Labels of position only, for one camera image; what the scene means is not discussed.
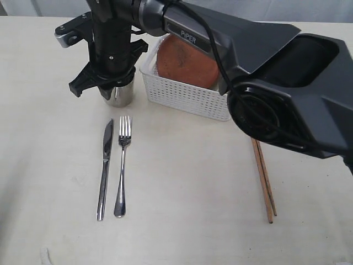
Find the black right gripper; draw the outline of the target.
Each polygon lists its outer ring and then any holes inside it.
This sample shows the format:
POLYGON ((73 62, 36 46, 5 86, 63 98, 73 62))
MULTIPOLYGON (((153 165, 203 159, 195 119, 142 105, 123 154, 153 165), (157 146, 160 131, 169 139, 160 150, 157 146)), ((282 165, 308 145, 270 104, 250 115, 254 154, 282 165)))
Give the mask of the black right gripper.
POLYGON ((69 83, 70 91, 80 97, 83 91, 98 87, 105 100, 110 100, 112 87, 105 86, 123 79, 132 71, 148 44, 139 39, 131 41, 132 25, 122 19, 101 22, 92 16, 92 42, 88 43, 89 62, 69 83))

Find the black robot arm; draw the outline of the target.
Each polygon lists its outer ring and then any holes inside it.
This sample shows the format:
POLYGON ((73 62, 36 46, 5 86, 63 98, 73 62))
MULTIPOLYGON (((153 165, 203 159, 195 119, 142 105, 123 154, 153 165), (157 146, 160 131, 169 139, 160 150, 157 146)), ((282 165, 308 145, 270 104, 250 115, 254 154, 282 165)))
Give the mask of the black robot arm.
POLYGON ((132 34, 169 34, 214 59, 218 91, 248 136, 352 167, 352 54, 340 39, 291 24, 252 22, 182 1, 89 1, 89 12, 56 29, 64 47, 88 43, 89 62, 69 83, 79 97, 110 91, 148 49, 132 34))

